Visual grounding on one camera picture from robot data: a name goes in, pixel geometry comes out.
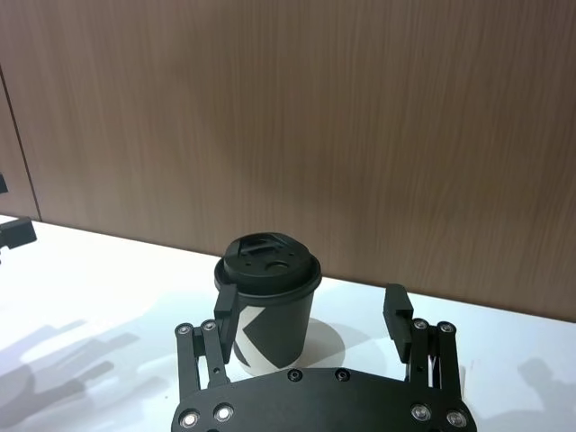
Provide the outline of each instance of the black cup lid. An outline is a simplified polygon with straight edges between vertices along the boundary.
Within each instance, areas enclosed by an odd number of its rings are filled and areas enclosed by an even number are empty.
[[[216,284],[235,284],[240,294],[276,296],[320,284],[320,263],[300,242],[263,232],[234,240],[214,271]]]

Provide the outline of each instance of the black object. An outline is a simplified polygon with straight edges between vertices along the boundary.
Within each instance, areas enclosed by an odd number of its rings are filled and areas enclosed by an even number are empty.
[[[4,176],[0,174],[0,194],[8,192]],[[0,248],[18,248],[36,240],[36,232],[30,218],[11,220],[0,224]]]
[[[4,180],[4,176],[0,174],[0,194],[5,194],[6,192],[8,192],[6,181]]]
[[[233,241],[214,270],[216,287],[235,285],[240,307],[234,353],[251,374],[269,374],[301,355],[320,262],[284,234]]]
[[[236,287],[221,287],[219,300],[222,296],[231,309],[210,330],[205,326],[214,321],[205,321],[202,330],[191,330],[190,324],[176,328],[180,404],[172,420],[173,432],[476,432],[460,394],[456,328],[445,321],[434,327],[423,319],[412,319],[403,286],[387,287],[384,317],[400,360],[407,364],[405,381],[344,368],[319,368],[291,369],[230,383],[223,358],[230,354],[230,329],[235,327],[227,321],[238,318],[238,304],[231,300],[237,296]],[[218,335],[226,340],[220,343],[221,351],[212,349],[217,344],[208,343]],[[198,379],[199,356],[206,356],[210,376],[205,390]],[[428,385],[428,360],[432,387]]]

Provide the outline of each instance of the metal screw head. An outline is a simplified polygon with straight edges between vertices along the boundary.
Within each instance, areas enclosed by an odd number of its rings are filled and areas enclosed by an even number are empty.
[[[421,403],[412,405],[412,409],[410,412],[412,413],[412,417],[417,421],[428,421],[432,418],[432,413],[430,412],[430,409],[426,405],[422,405]]]
[[[446,419],[455,428],[465,428],[467,424],[466,416],[460,411],[448,411]]]
[[[288,371],[288,379],[290,381],[292,381],[293,383],[298,382],[299,380],[302,379],[302,371],[299,371],[298,369],[291,369]]]
[[[214,323],[214,321],[208,321],[206,324],[204,324],[204,330],[214,330],[216,328],[216,324]]]
[[[454,326],[449,322],[440,324],[440,329],[445,333],[452,333],[454,331]]]
[[[185,413],[185,415],[180,420],[180,424],[185,428],[192,428],[193,426],[196,426],[199,418],[200,415],[196,411],[190,411]]]
[[[414,319],[414,327],[423,330],[428,327],[428,324],[423,319]]]
[[[214,418],[220,423],[228,421],[232,418],[234,414],[234,409],[228,404],[219,405],[214,411]]]
[[[336,370],[335,376],[337,380],[346,382],[350,379],[350,372],[344,368],[340,368]]]

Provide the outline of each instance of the black paper cup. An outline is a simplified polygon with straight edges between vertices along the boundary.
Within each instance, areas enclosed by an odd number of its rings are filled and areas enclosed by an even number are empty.
[[[290,367],[302,354],[320,262],[273,232],[233,241],[214,269],[218,289],[235,284],[240,316],[234,354],[253,375]]]

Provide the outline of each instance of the brown wall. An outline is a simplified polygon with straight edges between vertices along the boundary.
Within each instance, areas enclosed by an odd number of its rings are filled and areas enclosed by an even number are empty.
[[[45,221],[576,320],[576,2],[0,4]]]
[[[31,216],[38,219],[26,166],[10,114],[10,106],[1,81],[0,173],[4,176],[9,192],[0,194],[0,214]]]

